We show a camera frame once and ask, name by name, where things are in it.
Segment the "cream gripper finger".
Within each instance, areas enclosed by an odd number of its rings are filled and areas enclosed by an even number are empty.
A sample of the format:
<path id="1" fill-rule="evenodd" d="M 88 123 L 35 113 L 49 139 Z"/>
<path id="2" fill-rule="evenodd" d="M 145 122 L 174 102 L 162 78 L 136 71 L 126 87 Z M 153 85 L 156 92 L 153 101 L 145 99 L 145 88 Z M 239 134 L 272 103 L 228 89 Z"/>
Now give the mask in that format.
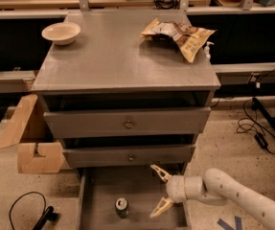
<path id="1" fill-rule="evenodd" d="M 152 164 L 150 166 L 154 171 L 156 171 L 156 173 L 158 174 L 158 176 L 161 178 L 162 181 L 167 182 L 172 176 L 166 172 L 165 170 L 163 170 L 162 168 L 160 168 L 157 165 Z"/>
<path id="2" fill-rule="evenodd" d="M 168 211 L 172 206 L 173 206 L 173 201 L 169 197 L 168 198 L 162 197 L 159 200 L 156 207 L 150 213 L 149 217 L 151 219 L 157 218 L 163 213 L 165 213 L 166 211 Z"/>

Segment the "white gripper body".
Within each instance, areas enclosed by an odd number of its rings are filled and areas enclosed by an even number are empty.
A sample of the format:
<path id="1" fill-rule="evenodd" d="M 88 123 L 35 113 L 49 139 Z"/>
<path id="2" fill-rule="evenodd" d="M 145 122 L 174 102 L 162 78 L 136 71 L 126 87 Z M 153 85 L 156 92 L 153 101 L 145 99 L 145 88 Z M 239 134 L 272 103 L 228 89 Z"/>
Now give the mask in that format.
<path id="1" fill-rule="evenodd" d="M 173 175 L 166 183 L 166 191 L 173 203 L 184 202 L 187 199 L 184 177 L 182 175 Z"/>

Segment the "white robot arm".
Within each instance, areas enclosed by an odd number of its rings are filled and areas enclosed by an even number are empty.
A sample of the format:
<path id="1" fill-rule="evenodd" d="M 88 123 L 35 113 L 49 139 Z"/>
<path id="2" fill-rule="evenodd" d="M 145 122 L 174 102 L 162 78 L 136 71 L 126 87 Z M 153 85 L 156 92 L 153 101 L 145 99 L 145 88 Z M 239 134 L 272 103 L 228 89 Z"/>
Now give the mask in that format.
<path id="1" fill-rule="evenodd" d="M 150 213 L 156 218 L 174 203 L 196 200 L 220 206 L 232 200 L 269 230 L 275 230 L 275 201 L 240 184 L 226 172 L 212 168 L 203 176 L 171 175 L 157 165 L 150 166 L 166 183 L 168 197 L 162 197 Z"/>

